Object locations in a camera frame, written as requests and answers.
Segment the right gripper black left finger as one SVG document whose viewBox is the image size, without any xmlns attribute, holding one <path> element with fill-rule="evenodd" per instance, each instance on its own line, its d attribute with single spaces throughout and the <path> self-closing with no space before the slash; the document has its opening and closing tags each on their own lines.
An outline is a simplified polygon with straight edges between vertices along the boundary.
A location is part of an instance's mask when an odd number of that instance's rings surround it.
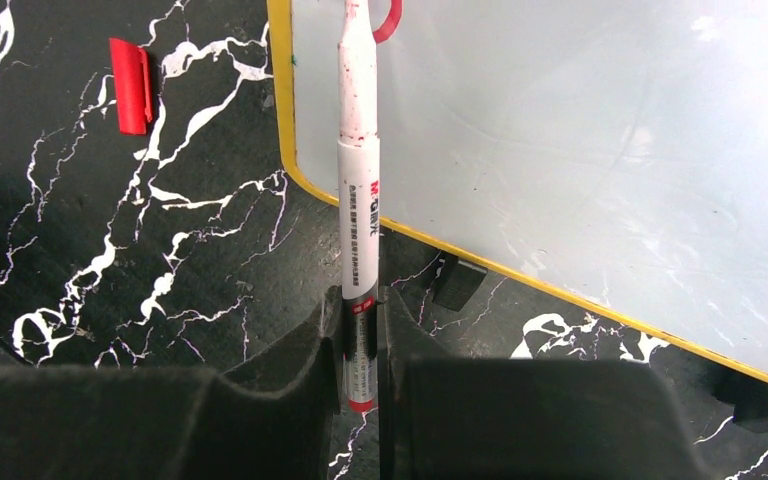
<svg viewBox="0 0 768 480">
<path fill-rule="evenodd" d="M 323 479 L 340 312 L 226 372 L 0 365 L 0 479 Z"/>
</svg>

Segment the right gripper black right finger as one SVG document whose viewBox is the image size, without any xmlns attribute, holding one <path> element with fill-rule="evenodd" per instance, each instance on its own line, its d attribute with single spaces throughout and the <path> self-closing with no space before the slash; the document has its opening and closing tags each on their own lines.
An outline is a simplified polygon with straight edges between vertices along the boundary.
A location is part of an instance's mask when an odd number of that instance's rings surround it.
<svg viewBox="0 0 768 480">
<path fill-rule="evenodd" d="M 400 294 L 378 305 L 384 479 L 705 479 L 674 394 L 625 361 L 449 353 Z"/>
</svg>

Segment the red white marker pen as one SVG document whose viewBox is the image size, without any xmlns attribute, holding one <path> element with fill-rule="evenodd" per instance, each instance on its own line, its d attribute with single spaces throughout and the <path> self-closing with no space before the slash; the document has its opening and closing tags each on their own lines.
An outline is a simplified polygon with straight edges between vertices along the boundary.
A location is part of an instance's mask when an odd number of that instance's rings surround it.
<svg viewBox="0 0 768 480">
<path fill-rule="evenodd" d="M 347 1 L 338 51 L 337 139 L 343 373 L 349 407 L 376 404 L 380 139 L 376 41 L 367 1 Z"/>
</svg>

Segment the yellow framed whiteboard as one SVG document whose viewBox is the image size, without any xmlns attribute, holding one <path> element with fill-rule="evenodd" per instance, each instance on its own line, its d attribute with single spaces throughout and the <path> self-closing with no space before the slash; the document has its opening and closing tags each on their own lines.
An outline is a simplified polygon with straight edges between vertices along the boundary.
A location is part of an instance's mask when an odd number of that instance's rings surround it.
<svg viewBox="0 0 768 480">
<path fill-rule="evenodd" d="M 768 382 L 768 1 L 405 1 L 382 222 Z"/>
</svg>

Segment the red marker cap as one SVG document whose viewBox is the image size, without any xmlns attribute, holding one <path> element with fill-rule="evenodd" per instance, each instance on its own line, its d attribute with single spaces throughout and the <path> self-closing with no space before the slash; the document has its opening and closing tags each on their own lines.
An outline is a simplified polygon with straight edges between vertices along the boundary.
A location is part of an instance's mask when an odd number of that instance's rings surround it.
<svg viewBox="0 0 768 480">
<path fill-rule="evenodd" d="M 126 135 L 146 135 L 153 121 L 148 53 L 119 38 L 109 39 L 118 126 Z"/>
</svg>

